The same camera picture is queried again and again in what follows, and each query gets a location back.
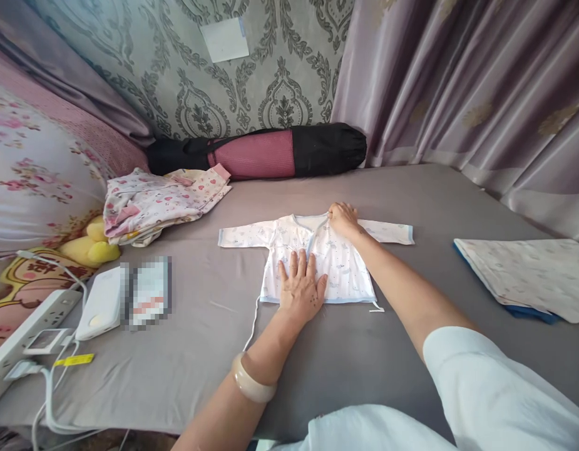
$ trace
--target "bed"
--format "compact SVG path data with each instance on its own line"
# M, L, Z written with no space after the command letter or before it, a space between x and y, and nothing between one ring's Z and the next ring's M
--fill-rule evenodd
M514 319L453 249L454 238L543 239L520 216L466 177L439 165L357 170L336 177L236 182L204 218L172 227L123 261L171 256L173 312L146 331L116 329L84 342L90 365L72 367L54 402L56 418L86 428L180 433L204 406L249 337L267 249L222 249L222 227L296 213L331 202L363 219L411 224L415 246L385 245L437 285L513 359L579 406L579 324ZM292 350L256 436L298 440L311 418L348 405L397 408L453 440L431 377L395 313L375 287L370 304L325 305ZM261 304L256 335L276 310ZM78 321L73 312L64 325ZM44 400L42 378L17 381L0 400L0 425L29 425Z

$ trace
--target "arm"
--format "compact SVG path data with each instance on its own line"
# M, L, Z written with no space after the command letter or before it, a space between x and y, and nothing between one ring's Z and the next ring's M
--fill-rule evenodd
M254 345L242 359L245 371L263 385L279 380L285 360L302 328L320 310L324 302L327 276L315 283L316 261L305 251L299 262L291 255L289 275L279 261L282 281L280 307ZM227 374L206 407L193 419L173 451L245 451L266 404L249 400L239 390L234 375Z
M331 205L329 222L362 256L421 359L423 343L435 329L460 326L476 330L473 323L437 288L371 237L358 224L357 211L351 205L343 202Z

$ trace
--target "power strip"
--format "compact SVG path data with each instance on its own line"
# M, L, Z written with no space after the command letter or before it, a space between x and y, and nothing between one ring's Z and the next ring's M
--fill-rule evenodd
M55 290L0 346L0 396L11 384L4 381L5 376L19 360L28 358L24 350L34 337L43 329L59 326L82 296L79 291Z

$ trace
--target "bangle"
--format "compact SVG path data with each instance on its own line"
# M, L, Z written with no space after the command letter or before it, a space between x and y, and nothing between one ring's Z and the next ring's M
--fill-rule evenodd
M241 364L241 359L245 353L239 353L237 357L233 360L233 366L231 371L233 372L233 378L239 387L239 390L243 395L255 403L267 403L272 399L277 391L277 384L275 385L262 385L256 382L243 368Z

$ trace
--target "wallpaper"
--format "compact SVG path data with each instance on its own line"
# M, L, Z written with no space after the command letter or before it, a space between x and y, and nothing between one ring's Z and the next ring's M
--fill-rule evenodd
M159 136L327 123L354 0L28 0ZM243 17L250 56L212 63L200 25Z

